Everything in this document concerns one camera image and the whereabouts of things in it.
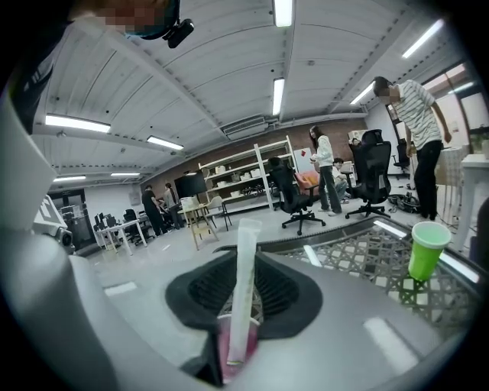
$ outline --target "ceiling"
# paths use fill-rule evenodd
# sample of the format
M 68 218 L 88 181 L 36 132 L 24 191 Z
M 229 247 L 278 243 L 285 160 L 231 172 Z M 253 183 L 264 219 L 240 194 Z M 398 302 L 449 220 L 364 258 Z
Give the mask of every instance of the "ceiling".
M 61 176 L 85 174 L 81 186 L 97 186 L 140 182 L 230 143 L 222 127 L 243 118 L 263 115 L 280 128 L 301 118 L 358 116 L 376 103 L 373 95 L 361 100 L 363 108 L 350 101 L 374 76 L 424 82 L 461 59 L 446 27 L 402 58 L 437 19 L 407 3 L 300 0 L 293 26 L 275 27 L 272 0 L 182 0 L 182 18 L 191 18 L 195 31 L 176 49 L 126 38 L 97 20 L 77 21 L 58 47 L 34 142 Z M 285 91 L 273 119 L 279 77 Z M 104 122 L 111 130 L 46 126 L 47 113 Z M 184 149 L 170 154 L 147 143 L 150 135 Z M 142 175 L 109 175 L 128 170 Z

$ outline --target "white chair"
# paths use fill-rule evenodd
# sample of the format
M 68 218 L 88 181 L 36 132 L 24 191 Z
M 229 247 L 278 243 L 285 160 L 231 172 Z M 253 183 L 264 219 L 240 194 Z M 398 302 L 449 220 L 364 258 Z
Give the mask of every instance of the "white chair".
M 214 217 L 215 216 L 223 216 L 224 217 L 224 223 L 226 224 L 226 231 L 229 231 L 228 228 L 228 222 L 226 221 L 226 217 L 229 220 L 229 225 L 232 225 L 231 219 L 229 218 L 228 210 L 226 209 L 226 204 L 222 201 L 222 197 L 216 196 L 213 199 L 211 199 L 211 202 L 206 205 L 207 208 L 207 217 L 210 217 L 212 220 L 212 223 L 214 224 L 214 227 L 217 228 L 214 222 Z

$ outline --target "black television screen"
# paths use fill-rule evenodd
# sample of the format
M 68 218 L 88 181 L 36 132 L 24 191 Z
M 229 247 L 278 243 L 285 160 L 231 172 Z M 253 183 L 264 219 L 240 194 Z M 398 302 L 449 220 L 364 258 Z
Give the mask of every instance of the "black television screen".
M 197 171 L 195 175 L 185 175 L 175 179 L 175 187 L 179 198 L 193 197 L 207 191 L 206 181 L 201 170 Z

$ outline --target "green plastic cup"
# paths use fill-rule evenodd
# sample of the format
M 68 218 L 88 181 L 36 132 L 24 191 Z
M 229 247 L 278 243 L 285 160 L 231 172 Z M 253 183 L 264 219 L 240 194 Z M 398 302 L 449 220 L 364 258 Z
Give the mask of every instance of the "green plastic cup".
M 443 249 L 450 243 L 452 233 L 444 225 L 423 221 L 414 225 L 411 234 L 413 250 L 409 272 L 415 280 L 426 281 L 431 277 Z

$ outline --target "floor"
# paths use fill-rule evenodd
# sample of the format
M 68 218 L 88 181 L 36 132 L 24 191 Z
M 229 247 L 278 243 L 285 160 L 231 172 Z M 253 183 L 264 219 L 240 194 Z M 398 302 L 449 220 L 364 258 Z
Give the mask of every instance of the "floor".
M 391 194 L 406 194 L 406 180 L 397 181 L 392 179 Z M 488 188 L 478 189 L 475 195 L 474 215 L 472 221 L 475 222 L 477 210 L 487 194 Z M 439 212 L 444 209 L 444 189 L 439 189 Z M 354 211 L 362 205 L 360 199 L 351 200 L 349 204 L 343 205 L 343 212 Z M 338 226 L 346 225 L 351 222 L 362 219 L 362 215 L 353 215 L 349 220 L 345 220 L 344 215 L 329 217 L 328 215 L 318 212 L 319 203 L 313 206 L 316 217 L 322 218 L 326 226 L 322 227 L 320 223 L 304 222 L 303 235 L 314 234 L 325 229 L 332 229 Z M 173 352 L 168 344 L 169 336 L 165 335 L 164 313 L 159 312 L 161 301 L 164 300 L 160 278 L 164 276 L 165 265 L 168 263 L 184 263 L 186 260 L 202 259 L 202 262 L 210 259 L 212 252 L 221 246 L 236 244 L 238 233 L 238 223 L 240 218 L 253 218 L 262 222 L 262 229 L 258 241 L 271 241 L 296 236 L 298 223 L 291 224 L 286 229 L 282 229 L 281 223 L 288 219 L 288 215 L 281 210 L 271 211 L 268 208 L 261 208 L 250 212 L 240 213 L 231 216 L 232 226 L 226 231 L 222 218 L 216 219 L 217 235 L 219 241 L 216 241 L 211 235 L 202 236 L 197 251 L 193 239 L 188 229 L 181 229 L 165 234 L 159 238 L 148 242 L 147 247 L 139 245 L 133 246 L 133 256 L 129 256 L 124 247 L 119 248 L 118 254 L 114 251 L 99 252 L 88 257 L 89 262 L 93 265 L 100 282 L 104 288 L 118 286 L 119 284 L 131 283 L 127 289 L 122 287 L 119 293 L 110 296 L 112 302 L 119 309 L 128 323 L 140 334 L 140 336 L 153 347 L 155 351 L 167 358 L 170 362 L 179 366 L 183 364 L 181 357 L 177 352 Z M 391 215 L 404 225 L 414 225 L 421 220 L 418 215 L 411 215 L 402 211 L 397 211 Z M 445 210 L 444 220 L 452 223 L 451 216 L 447 217 Z M 464 254 L 468 256 L 468 240 L 464 249 Z M 181 344 L 191 344 L 191 341 L 180 342 Z

